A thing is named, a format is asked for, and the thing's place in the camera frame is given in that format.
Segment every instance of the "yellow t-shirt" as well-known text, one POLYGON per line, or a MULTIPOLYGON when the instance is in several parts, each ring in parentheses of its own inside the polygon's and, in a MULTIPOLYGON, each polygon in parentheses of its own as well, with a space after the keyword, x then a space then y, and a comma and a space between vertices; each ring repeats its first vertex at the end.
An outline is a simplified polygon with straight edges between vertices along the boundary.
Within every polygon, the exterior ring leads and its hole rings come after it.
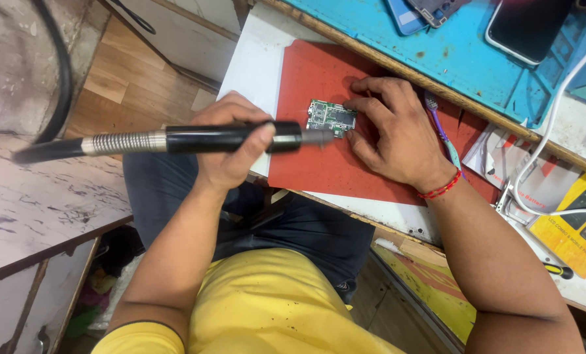
MULTIPOLYGON (((196 298, 188 353, 399 353, 352 321, 321 271, 302 254, 257 249, 210 265, 196 298)), ((107 334, 92 354, 181 354, 179 336, 152 322, 107 334)))

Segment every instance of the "black smartphone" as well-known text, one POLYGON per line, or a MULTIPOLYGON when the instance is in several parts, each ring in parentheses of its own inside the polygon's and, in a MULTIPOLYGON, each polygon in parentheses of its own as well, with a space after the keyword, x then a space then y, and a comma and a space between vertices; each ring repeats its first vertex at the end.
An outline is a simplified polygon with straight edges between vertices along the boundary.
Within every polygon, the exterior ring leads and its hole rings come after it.
POLYGON ((573 0, 502 0, 487 25, 486 41, 538 65, 547 57, 573 0))

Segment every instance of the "phone frame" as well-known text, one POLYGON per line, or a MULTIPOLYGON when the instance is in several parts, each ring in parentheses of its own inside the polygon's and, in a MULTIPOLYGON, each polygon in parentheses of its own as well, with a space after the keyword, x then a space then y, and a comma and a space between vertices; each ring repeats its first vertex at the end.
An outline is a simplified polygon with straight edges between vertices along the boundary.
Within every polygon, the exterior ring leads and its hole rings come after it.
POLYGON ((505 52, 505 53, 507 53, 507 54, 509 54, 509 55, 512 55, 513 57, 515 57, 515 58, 517 58, 517 59, 519 59, 519 60, 522 60, 522 61, 524 61, 525 63, 527 63, 527 64, 529 64, 529 65, 538 65, 538 64, 539 64, 539 63, 541 63, 542 61, 535 62, 535 61, 533 61, 533 60, 531 60, 531 59, 529 59, 529 58, 527 58, 527 57, 523 56, 522 54, 520 54, 520 53, 518 53, 518 52, 515 52, 515 51, 513 51, 512 49, 510 49, 510 48, 508 48, 508 47, 505 47, 503 44, 501 44, 501 43, 499 43, 499 42, 496 42, 496 41, 495 41, 495 40, 494 40, 492 37, 490 37, 490 35, 489 35, 489 30, 490 30, 490 28, 491 28, 491 26, 492 26, 492 23, 494 22, 494 19, 496 19, 496 14, 498 14, 498 10, 500 10, 500 8, 501 8, 501 6, 502 6, 502 3, 503 3, 504 1, 505 1, 505 0, 502 0, 502 1, 501 1, 501 2, 498 4, 498 6, 496 6, 496 10, 494 10, 494 14, 492 15, 492 18, 490 19, 489 23, 487 23, 487 28, 486 28, 486 36, 485 36, 485 37, 486 37, 486 41, 487 41, 487 43, 489 43, 489 44, 491 44, 491 45, 495 46, 496 48, 498 48, 498 49, 502 50, 503 52, 505 52))

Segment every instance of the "red mat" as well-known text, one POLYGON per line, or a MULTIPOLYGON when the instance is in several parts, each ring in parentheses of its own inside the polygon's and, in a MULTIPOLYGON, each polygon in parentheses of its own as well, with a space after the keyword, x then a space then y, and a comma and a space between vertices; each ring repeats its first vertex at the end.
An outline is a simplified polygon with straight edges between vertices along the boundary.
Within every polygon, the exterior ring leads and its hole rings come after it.
MULTIPOLYGON (((339 45, 295 40, 284 51, 277 119, 294 120, 305 127, 312 99, 343 103, 361 96, 350 91, 353 81, 367 76, 390 75, 385 69, 339 45)), ((443 100, 438 103, 441 124, 463 157, 487 122, 465 113, 460 123, 458 107, 443 100)), ((369 141, 378 141, 376 127, 362 113, 356 117, 355 129, 369 141)), ((469 169, 465 169, 465 174, 481 195, 490 202, 495 200, 495 187, 469 169)), ((426 205, 417 197, 414 188, 370 171, 351 151, 347 139, 335 139, 324 149, 304 146, 296 152, 274 154, 268 181, 272 187, 426 205)))

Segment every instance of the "person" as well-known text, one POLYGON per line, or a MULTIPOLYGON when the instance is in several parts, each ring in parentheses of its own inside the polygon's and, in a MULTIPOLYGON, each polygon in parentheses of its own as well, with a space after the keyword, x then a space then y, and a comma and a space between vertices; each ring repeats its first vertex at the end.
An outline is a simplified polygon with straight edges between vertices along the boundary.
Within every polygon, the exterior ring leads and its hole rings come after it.
MULTIPOLYGON (((420 193, 447 185, 456 168, 440 152, 411 85, 368 77, 346 108, 378 127, 371 145, 347 133, 374 172, 420 193)), ((260 122, 269 116, 236 93, 194 124, 260 122)), ((282 215, 252 230, 221 211, 250 215, 262 188, 245 183, 269 146, 272 124, 232 154, 132 154, 124 158, 135 224, 148 251, 94 354, 402 353, 353 323, 346 303, 373 228, 295 197, 282 215)), ((448 265, 477 309, 466 353, 583 353, 579 330, 553 280, 523 238, 464 179, 426 199, 448 265)))

